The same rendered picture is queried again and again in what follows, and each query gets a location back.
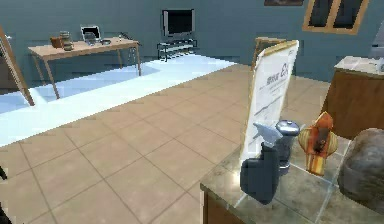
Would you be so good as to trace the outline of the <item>orange striped vase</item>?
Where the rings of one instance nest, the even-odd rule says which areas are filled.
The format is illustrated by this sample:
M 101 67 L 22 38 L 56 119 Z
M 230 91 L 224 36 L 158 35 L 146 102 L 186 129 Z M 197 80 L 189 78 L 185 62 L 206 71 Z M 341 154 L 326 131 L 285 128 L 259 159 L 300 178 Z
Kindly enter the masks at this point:
M 298 135 L 299 145 L 305 153 L 305 168 L 311 174 L 323 176 L 326 159 L 338 148 L 337 135 L 332 129 L 333 118 L 324 111 Z

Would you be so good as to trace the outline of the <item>open laptop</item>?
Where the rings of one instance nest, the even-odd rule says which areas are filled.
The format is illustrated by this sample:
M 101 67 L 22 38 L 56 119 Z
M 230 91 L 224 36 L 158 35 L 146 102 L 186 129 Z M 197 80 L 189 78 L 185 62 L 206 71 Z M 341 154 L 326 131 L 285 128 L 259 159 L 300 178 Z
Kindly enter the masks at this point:
M 84 42 L 90 46 L 93 46 L 101 40 L 100 30 L 97 25 L 82 26 L 81 34 Z

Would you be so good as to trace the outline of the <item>black television set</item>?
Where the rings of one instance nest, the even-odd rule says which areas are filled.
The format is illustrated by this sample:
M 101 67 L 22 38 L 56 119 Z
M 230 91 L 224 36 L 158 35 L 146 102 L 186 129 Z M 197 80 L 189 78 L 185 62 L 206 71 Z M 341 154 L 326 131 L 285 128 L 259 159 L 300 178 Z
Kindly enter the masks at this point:
M 165 36 L 186 35 L 195 31 L 194 9 L 166 9 L 162 11 Z

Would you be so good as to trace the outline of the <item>stone topped wooden counter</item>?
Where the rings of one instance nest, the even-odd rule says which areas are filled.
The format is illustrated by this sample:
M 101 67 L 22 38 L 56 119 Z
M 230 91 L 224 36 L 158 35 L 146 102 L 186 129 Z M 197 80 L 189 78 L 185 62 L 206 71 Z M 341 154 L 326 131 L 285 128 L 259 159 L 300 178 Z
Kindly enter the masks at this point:
M 344 196 L 337 185 L 350 141 L 340 137 L 327 158 L 325 175 L 305 170 L 305 155 L 294 144 L 289 172 L 280 178 L 271 203 L 262 205 L 240 189 L 238 150 L 201 181 L 204 224 L 384 224 L 378 214 Z

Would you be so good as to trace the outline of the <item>dark framed picture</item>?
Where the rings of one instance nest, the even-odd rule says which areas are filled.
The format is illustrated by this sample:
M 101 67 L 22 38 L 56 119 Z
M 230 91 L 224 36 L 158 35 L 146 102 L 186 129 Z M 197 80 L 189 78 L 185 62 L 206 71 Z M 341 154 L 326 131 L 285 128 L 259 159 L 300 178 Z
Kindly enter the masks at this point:
M 264 0 L 264 6 L 302 6 L 304 0 Z

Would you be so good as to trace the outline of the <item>white paper sign stand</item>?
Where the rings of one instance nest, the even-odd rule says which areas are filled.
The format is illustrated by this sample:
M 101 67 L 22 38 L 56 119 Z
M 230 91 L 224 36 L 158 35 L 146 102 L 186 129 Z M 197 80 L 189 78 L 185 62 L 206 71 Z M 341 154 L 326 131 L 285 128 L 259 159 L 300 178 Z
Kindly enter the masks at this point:
M 299 46 L 298 40 L 285 41 L 267 47 L 257 55 L 249 88 L 240 162 L 257 158 L 262 142 L 273 146 L 282 137 L 276 124 L 280 120 Z

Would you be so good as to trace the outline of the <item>glass jar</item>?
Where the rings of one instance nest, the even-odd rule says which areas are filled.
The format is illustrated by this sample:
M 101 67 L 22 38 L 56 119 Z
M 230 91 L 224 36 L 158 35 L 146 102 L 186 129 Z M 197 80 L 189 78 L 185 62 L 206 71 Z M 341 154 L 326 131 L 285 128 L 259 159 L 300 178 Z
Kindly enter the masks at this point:
M 71 41 L 71 36 L 68 31 L 61 31 L 60 38 L 62 43 L 62 48 L 65 51 L 71 51 L 73 49 L 73 43 Z

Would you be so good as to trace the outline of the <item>wooden leaning ladder frame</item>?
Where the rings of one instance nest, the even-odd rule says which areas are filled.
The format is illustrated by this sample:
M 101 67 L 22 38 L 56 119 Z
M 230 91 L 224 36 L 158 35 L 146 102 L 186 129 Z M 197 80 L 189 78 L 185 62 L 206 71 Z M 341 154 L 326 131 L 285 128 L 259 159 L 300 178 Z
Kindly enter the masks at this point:
M 19 91 L 24 96 L 24 98 L 26 99 L 28 104 L 30 106 L 34 106 L 35 103 L 33 101 L 31 94 L 30 94 L 28 86 L 24 80 L 24 76 L 23 76 L 19 66 L 17 65 L 16 59 L 15 59 L 15 56 L 14 56 L 13 51 L 11 49 L 11 46 L 9 44 L 9 41 L 8 41 L 8 39 L 5 35 L 5 32 L 3 31 L 3 28 L 1 26 L 0 26 L 0 50 L 3 53 L 3 55 L 5 56 L 6 63 L 11 70 L 13 79 L 14 79 Z

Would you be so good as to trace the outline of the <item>brown cabinet pale top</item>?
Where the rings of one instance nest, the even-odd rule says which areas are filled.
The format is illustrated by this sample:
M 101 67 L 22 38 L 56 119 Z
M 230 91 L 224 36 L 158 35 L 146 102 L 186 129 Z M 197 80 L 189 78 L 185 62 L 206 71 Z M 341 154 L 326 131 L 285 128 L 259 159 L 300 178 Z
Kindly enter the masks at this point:
M 333 131 L 353 139 L 368 128 L 384 129 L 384 71 L 378 61 L 346 56 L 334 68 L 334 76 L 322 110 L 333 118 Z

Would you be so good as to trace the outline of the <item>wooden table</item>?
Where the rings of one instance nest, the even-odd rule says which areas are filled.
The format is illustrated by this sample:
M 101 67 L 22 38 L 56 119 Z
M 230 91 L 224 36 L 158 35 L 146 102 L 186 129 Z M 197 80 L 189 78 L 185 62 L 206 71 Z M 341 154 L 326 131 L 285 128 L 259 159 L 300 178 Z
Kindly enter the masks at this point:
M 110 41 L 111 43 L 108 45 L 96 43 L 93 46 L 89 46 L 84 41 L 75 41 L 73 43 L 74 49 L 71 51 L 65 51 L 64 49 L 54 48 L 51 45 L 29 47 L 29 50 L 31 51 L 32 58 L 34 59 L 35 66 L 41 78 L 42 78 L 42 72 L 40 70 L 37 59 L 41 59 L 44 62 L 55 96 L 57 99 L 59 99 L 60 95 L 56 87 L 56 84 L 51 72 L 51 68 L 49 66 L 49 61 L 63 59 L 63 58 L 71 58 L 75 56 L 84 56 L 84 55 L 102 53 L 107 51 L 119 52 L 122 49 L 133 48 L 136 54 L 135 60 L 137 64 L 138 74 L 139 75 L 142 74 L 140 53 L 139 53 L 139 42 L 137 40 L 128 40 L 120 37 L 111 37 Z

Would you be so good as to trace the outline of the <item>dark blue spray bottle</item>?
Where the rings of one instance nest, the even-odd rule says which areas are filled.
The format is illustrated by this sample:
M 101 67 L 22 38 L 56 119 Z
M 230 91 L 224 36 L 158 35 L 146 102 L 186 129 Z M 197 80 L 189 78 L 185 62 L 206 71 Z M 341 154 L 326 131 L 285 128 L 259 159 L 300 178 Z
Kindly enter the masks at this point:
M 282 134 L 270 126 L 254 123 L 263 141 L 259 143 L 261 154 L 258 158 L 248 158 L 241 165 L 240 187 L 243 192 L 263 205 L 269 204 L 279 183 L 279 150 L 277 141 Z

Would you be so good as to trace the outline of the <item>wooden framed window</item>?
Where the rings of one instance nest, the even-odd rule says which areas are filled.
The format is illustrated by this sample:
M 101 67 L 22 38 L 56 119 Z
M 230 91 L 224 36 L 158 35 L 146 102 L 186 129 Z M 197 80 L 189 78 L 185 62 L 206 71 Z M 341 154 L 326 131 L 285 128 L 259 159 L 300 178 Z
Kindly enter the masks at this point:
M 370 0 L 309 0 L 303 31 L 356 35 Z

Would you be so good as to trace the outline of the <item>grey brown round loaf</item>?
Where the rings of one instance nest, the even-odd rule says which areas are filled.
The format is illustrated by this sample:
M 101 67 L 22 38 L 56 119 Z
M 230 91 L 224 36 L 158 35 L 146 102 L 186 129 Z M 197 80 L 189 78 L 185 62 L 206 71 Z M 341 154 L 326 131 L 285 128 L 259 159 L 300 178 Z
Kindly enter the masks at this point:
M 350 143 L 337 179 L 351 200 L 384 215 L 384 130 L 361 131 Z

